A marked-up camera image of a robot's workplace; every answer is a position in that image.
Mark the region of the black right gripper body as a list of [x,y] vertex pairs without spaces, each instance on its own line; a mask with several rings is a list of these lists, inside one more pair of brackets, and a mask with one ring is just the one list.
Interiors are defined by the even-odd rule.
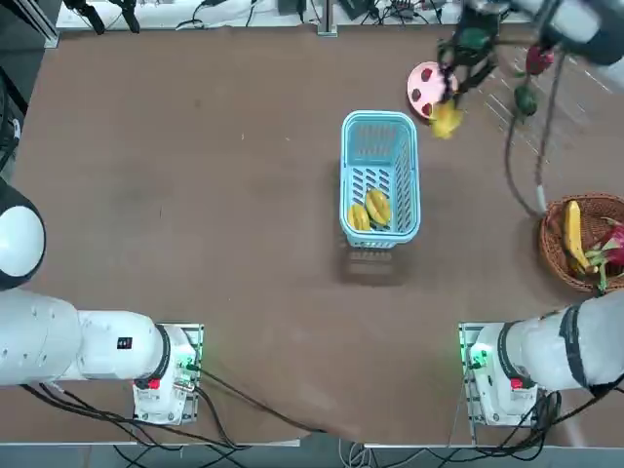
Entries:
[[463,1],[452,36],[457,57],[486,57],[495,46],[502,18],[501,1]]

